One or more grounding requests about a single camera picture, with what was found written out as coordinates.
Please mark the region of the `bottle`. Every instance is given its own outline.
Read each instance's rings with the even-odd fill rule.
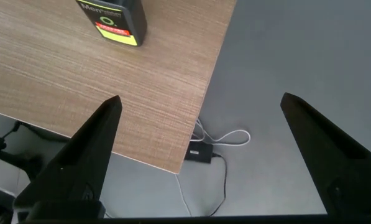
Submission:
[[[76,0],[99,33],[110,40],[141,46],[147,20],[141,0]]]

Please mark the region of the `white cable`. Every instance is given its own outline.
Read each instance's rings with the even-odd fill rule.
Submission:
[[[199,137],[197,136],[196,134],[192,134],[193,136],[197,137],[197,139],[191,139],[192,142],[201,142],[201,141],[204,141],[206,139],[206,137],[208,137],[211,141],[211,144],[213,146],[244,146],[246,145],[247,143],[250,142],[250,140],[252,139],[252,136],[250,135],[250,133],[246,130],[243,130],[243,129],[238,129],[238,130],[234,130],[234,131],[231,131],[227,134],[225,134],[223,137],[221,138],[218,138],[218,139],[214,139],[213,137],[210,136],[210,134],[204,129],[203,125],[202,125],[202,122],[200,121],[200,119],[196,119],[196,125],[199,126],[199,128],[202,130],[202,137]],[[221,140],[223,140],[224,138],[234,134],[234,133],[238,133],[238,132],[242,132],[242,133],[245,133],[247,135],[247,140],[245,142],[242,142],[242,143],[238,143],[238,144],[233,144],[233,143],[224,143],[224,142],[220,142]]]
[[[186,207],[186,210],[188,211],[188,214],[190,215],[190,217],[192,217],[191,210],[190,210],[188,204],[187,204],[186,201],[185,201],[185,197],[184,197],[183,189],[181,188],[181,184],[180,184],[180,180],[179,180],[179,178],[178,178],[178,175],[177,175],[177,174],[174,174],[174,175],[175,175],[175,178],[176,178],[177,183],[178,183],[178,188],[180,188],[181,199],[182,199],[182,201],[183,201],[183,203],[184,203],[184,205],[185,205],[185,207]]]

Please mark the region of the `red label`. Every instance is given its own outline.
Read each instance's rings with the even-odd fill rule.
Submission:
[[[122,30],[122,29],[109,27],[109,26],[106,26],[104,24],[100,24],[99,22],[96,22],[96,25],[101,29],[104,29],[106,31],[109,31],[109,32],[112,32],[112,33],[115,33],[115,34],[130,35],[130,32],[128,30]]]

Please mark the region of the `wood grain surface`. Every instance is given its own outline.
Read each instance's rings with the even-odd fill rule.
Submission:
[[[235,0],[147,0],[145,42],[100,36],[73,0],[0,0],[0,113],[71,136],[106,99],[113,152],[178,173]]]

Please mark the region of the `power adapter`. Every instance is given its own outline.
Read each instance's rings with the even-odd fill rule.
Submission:
[[[202,163],[211,163],[213,145],[204,142],[190,142],[184,160]]]

